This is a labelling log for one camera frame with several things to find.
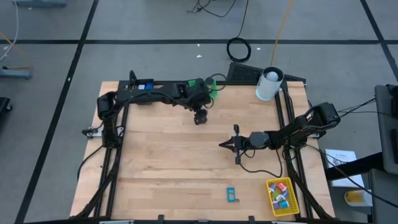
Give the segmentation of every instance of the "white paper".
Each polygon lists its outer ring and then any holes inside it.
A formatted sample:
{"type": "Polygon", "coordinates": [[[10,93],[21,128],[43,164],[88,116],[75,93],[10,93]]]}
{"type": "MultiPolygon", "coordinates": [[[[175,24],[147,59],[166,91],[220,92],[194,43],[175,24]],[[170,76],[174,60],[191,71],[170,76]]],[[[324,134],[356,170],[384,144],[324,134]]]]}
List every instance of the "white paper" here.
{"type": "MultiPolygon", "coordinates": [[[[335,149],[325,149],[326,152],[326,158],[335,166],[341,165],[342,162],[351,162],[356,160],[356,155],[355,152],[353,151],[344,151],[344,150],[335,150],[335,149]]],[[[331,168],[333,167],[330,163],[326,162],[328,164],[328,167],[331,168]]],[[[364,187],[363,184],[363,179],[361,174],[354,175],[350,177],[353,181],[355,181],[357,184],[360,186],[364,187]]],[[[347,178],[340,179],[340,180],[332,180],[331,181],[331,186],[332,187],[358,187],[351,181],[349,181],[347,178]]]]}

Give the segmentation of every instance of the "yellow container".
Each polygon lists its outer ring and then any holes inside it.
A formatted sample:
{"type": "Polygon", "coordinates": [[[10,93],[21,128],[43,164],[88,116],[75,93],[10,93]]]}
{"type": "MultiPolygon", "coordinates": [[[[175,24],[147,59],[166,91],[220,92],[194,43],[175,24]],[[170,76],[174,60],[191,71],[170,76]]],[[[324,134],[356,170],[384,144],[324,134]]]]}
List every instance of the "yellow container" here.
{"type": "Polygon", "coordinates": [[[274,212],[274,215],[276,217],[284,216],[284,215],[294,215],[294,214],[300,213],[299,205],[297,204],[296,195],[294,194],[294,191],[293,191],[293,185],[292,185],[292,182],[290,181],[289,177],[267,180],[266,185],[267,185],[267,192],[268,192],[268,196],[269,196],[269,202],[271,203],[272,212],[274,212]],[[270,194],[269,186],[270,186],[270,184],[277,185],[281,182],[287,187],[287,191],[289,193],[289,196],[287,197],[287,200],[286,200],[289,203],[289,207],[274,210],[274,206],[272,205],[272,195],[270,194]]]}

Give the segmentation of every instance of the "black floor line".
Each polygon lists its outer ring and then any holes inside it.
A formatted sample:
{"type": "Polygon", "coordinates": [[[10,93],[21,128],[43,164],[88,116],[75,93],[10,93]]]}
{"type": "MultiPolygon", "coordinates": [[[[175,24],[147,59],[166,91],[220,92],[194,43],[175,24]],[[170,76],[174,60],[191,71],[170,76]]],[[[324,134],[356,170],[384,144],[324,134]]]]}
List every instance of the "black floor line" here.
{"type": "Polygon", "coordinates": [[[22,200],[21,207],[19,208],[16,220],[15,220],[16,224],[20,224],[20,223],[24,222],[27,211],[29,209],[30,202],[32,201],[34,191],[35,191],[37,183],[39,181],[40,173],[43,169],[45,158],[47,157],[47,153],[49,152],[50,144],[51,144],[52,138],[54,136],[55,129],[57,128],[58,121],[60,119],[60,115],[61,115],[62,108],[63,108],[63,105],[65,103],[65,100],[66,100],[66,97],[68,94],[70,84],[73,80],[73,75],[75,74],[76,66],[79,62],[81,50],[83,49],[83,46],[84,46],[84,41],[87,38],[87,34],[90,29],[91,22],[93,21],[93,17],[94,17],[94,14],[95,14],[95,11],[96,11],[96,8],[98,5],[98,1],[99,0],[93,1],[93,5],[91,6],[90,13],[88,14],[85,28],[83,29],[83,33],[80,37],[80,41],[76,48],[75,56],[73,57],[72,64],[70,65],[68,75],[65,79],[65,83],[63,84],[61,95],[60,95],[60,98],[58,99],[58,103],[55,108],[54,115],[51,119],[49,130],[47,131],[47,134],[45,136],[44,143],[43,143],[42,149],[39,154],[39,158],[37,159],[35,168],[33,170],[32,177],[30,178],[29,184],[27,186],[27,190],[24,195],[24,199],[22,200]]]}
{"type": "Polygon", "coordinates": [[[390,65],[392,72],[394,73],[396,79],[398,80],[398,67],[397,67],[394,57],[392,56],[392,54],[390,52],[390,49],[388,48],[388,46],[386,44],[387,42],[384,40],[384,37],[380,32],[379,26],[377,25],[376,20],[374,19],[366,0],[361,0],[361,4],[362,4],[363,9],[365,10],[366,15],[368,16],[369,22],[372,25],[372,28],[374,30],[374,33],[376,34],[377,39],[381,43],[381,48],[383,49],[384,55],[387,58],[388,64],[390,65]]]}
{"type": "MultiPolygon", "coordinates": [[[[226,44],[228,39],[175,39],[175,40],[85,40],[84,44],[226,44]]],[[[250,44],[275,44],[273,39],[248,39],[250,44]]],[[[308,44],[308,45],[372,45],[385,42],[398,44],[398,40],[279,40],[278,44],[308,44]]],[[[17,44],[79,44],[80,40],[17,40],[17,44]]]]}

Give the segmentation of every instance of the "blue label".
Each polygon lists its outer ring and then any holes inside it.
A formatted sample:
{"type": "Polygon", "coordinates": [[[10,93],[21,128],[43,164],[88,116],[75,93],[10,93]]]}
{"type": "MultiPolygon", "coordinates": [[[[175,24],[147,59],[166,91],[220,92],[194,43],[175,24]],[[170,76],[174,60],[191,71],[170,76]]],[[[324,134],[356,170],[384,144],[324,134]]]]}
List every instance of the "blue label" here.
{"type": "Polygon", "coordinates": [[[227,198],[228,202],[236,202],[235,188],[234,187],[227,187],[226,188],[226,198],[227,198]]]}

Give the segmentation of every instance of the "white cup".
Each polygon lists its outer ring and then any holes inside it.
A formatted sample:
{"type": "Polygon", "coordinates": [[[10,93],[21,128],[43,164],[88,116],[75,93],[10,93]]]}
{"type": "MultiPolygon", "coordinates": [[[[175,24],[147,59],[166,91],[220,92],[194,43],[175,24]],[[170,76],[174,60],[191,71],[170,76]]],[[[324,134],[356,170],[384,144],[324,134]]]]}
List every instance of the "white cup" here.
{"type": "Polygon", "coordinates": [[[268,67],[262,71],[259,82],[256,87],[256,95],[262,101],[273,99],[275,94],[279,91],[280,84],[285,78],[285,73],[278,67],[268,67]],[[278,75],[277,81],[267,79],[267,74],[275,72],[278,75]]]}

